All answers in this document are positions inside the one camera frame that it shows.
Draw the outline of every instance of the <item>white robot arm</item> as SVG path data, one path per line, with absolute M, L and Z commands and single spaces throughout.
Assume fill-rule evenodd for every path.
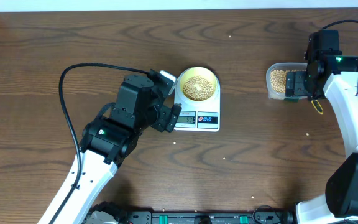
M 345 145 L 346 159 L 358 153 L 358 72 L 331 74 L 324 86 L 324 94 L 334 109 Z M 345 218 L 336 218 L 327 206 L 326 196 L 320 195 L 296 206 L 298 224 L 336 223 Z M 346 217 L 358 220 L 358 217 Z
M 85 127 L 83 138 L 78 143 L 65 108 L 63 79 L 72 68 L 87 66 L 115 68 L 147 76 L 125 76 L 117 101 L 102 107 L 94 121 Z M 143 130 L 151 126 L 160 132 L 173 131 L 181 107 L 175 104 L 168 108 L 163 102 L 173 93 L 176 82 L 177 79 L 166 71 L 145 72 L 99 63 L 72 65 L 62 73 L 59 83 L 60 102 L 78 150 L 66 180 L 39 224 L 83 223 L 101 189 L 114 177 L 123 160 L 135 149 Z M 105 117 L 108 109 L 110 116 Z
M 286 94 L 329 100 L 346 153 L 346 161 L 327 182 L 326 194 L 296 205 L 297 224 L 358 220 L 358 57 L 343 56 L 338 31 L 325 30 L 345 22 L 358 23 L 338 21 L 311 34 L 305 52 L 307 72 L 287 76 Z

